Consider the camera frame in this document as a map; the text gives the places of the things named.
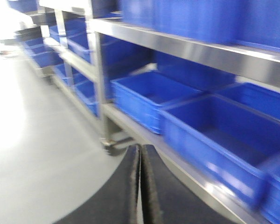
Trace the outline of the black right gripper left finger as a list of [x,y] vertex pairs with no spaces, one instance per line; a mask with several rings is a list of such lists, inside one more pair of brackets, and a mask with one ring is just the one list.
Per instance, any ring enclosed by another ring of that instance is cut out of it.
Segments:
[[106,183],[57,224],[136,224],[140,177],[140,147],[126,154]]

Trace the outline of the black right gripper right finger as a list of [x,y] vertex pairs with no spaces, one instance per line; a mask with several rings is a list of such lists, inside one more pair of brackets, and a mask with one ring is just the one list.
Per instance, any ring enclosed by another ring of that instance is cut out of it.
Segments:
[[141,146],[141,200],[146,224],[229,224],[165,165],[153,145]]

